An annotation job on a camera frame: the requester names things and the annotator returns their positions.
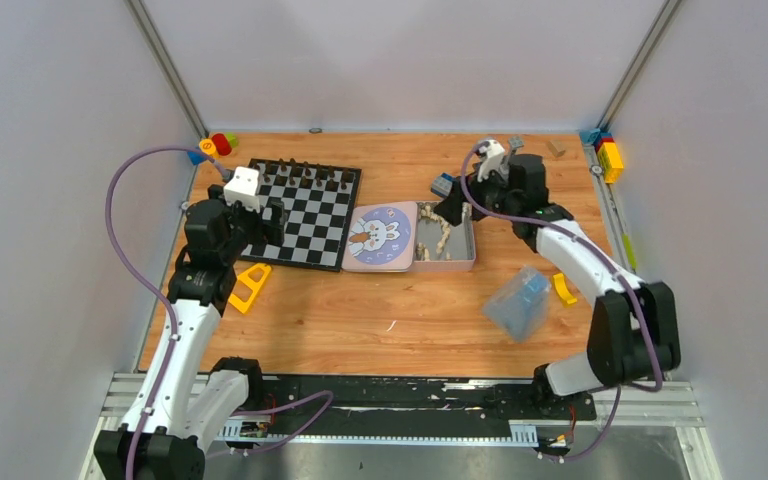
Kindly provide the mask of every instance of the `red block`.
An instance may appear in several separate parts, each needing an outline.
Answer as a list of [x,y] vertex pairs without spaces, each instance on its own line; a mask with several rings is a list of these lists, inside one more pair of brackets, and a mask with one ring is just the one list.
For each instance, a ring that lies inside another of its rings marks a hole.
[[219,155],[225,156],[231,153],[231,143],[228,142],[228,139],[225,138],[225,135],[221,133],[217,133],[216,135],[210,137],[211,140],[213,140],[213,144],[216,145],[216,151],[219,152]]
[[599,152],[599,149],[602,148],[602,144],[605,142],[614,143],[614,137],[603,137],[603,138],[600,138],[599,140],[596,140],[596,143],[593,145],[593,147],[595,148],[597,153]]

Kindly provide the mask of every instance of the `bunny illustration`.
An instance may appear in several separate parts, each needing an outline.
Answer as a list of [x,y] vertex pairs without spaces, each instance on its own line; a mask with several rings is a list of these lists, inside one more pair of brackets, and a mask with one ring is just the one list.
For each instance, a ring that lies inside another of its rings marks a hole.
[[364,221],[361,218],[349,230],[349,251],[356,257],[364,250],[378,250],[387,240],[401,236],[398,228],[399,222],[384,224],[381,220]]

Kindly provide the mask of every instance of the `white wall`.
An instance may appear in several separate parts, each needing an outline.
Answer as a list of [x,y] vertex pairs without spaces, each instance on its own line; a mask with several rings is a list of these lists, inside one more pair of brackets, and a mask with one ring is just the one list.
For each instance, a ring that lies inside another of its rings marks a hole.
[[145,0],[212,129],[575,130],[663,0]]
[[[107,183],[137,150],[194,141],[124,2],[0,1],[0,479],[76,478],[152,305],[108,244]],[[159,280],[192,166],[149,163],[114,210]]]
[[723,476],[768,477],[768,5],[684,2],[613,132]]

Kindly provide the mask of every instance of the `toy block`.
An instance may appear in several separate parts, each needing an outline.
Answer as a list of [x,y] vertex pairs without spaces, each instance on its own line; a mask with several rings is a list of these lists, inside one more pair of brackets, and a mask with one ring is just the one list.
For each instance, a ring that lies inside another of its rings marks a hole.
[[596,143],[593,144],[593,149],[597,152],[600,148],[602,148],[602,144],[605,142],[613,142],[614,137],[607,135],[607,136],[600,136],[598,139],[596,139]]
[[455,179],[448,173],[440,174],[431,182],[431,193],[441,198],[448,197],[449,192],[452,191],[452,182],[454,181]]
[[605,183],[614,183],[622,174],[623,163],[620,151],[614,142],[603,142],[602,147],[596,152],[599,164],[605,170]]
[[576,302],[578,302],[578,299],[575,298],[575,296],[570,293],[569,289],[567,288],[567,282],[563,273],[556,273],[552,275],[552,283],[555,285],[555,292],[558,294],[558,298],[561,299],[561,303],[565,307],[569,307],[570,305],[574,305]]
[[561,155],[567,153],[567,149],[564,148],[564,144],[561,143],[560,140],[552,140],[552,141],[546,142],[546,146],[549,147],[549,151],[552,152],[552,155],[555,158],[558,158]]
[[192,162],[193,165],[198,165],[205,160],[202,155],[193,152],[187,152],[187,156],[190,158],[190,162]]
[[233,133],[226,133],[225,138],[228,139],[228,143],[231,145],[231,148],[237,148],[240,145],[240,140],[237,139],[237,136]]
[[199,149],[214,160],[219,158],[219,152],[216,151],[216,145],[214,145],[213,140],[209,138],[205,138],[199,142]]
[[[260,278],[257,280],[253,276],[255,273],[260,273]],[[266,279],[269,278],[270,273],[272,273],[272,267],[265,263],[258,263],[237,275],[237,281],[247,287],[251,293],[245,300],[232,293],[228,298],[228,303],[233,305],[240,313],[248,313],[258,294],[260,294],[261,289],[263,289],[263,285],[266,283]]]
[[220,156],[224,157],[231,153],[231,143],[225,135],[217,133],[210,137],[210,139],[213,140],[213,144],[216,145],[216,151],[219,152]]
[[592,130],[582,130],[578,132],[578,138],[581,139],[581,143],[585,145],[591,145],[596,141],[596,139],[599,138],[600,133],[602,133],[602,131],[598,128],[594,128]]

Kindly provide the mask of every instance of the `blue object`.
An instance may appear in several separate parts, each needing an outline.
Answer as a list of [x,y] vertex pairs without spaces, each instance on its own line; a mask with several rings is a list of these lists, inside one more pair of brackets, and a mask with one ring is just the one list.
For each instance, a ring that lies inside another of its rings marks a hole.
[[455,179],[448,173],[441,173],[437,178],[431,182],[431,193],[441,198],[449,196],[449,192],[452,191],[452,183]]
[[198,165],[199,163],[205,161],[204,155],[198,155],[193,152],[187,152],[187,156],[190,157],[190,161],[193,162],[193,165]]
[[592,145],[599,139],[599,135],[602,133],[598,128],[592,130],[582,130],[578,132],[578,138],[581,139],[581,143],[585,145]]
[[549,316],[549,279],[533,267],[523,267],[496,291],[481,312],[522,342]]

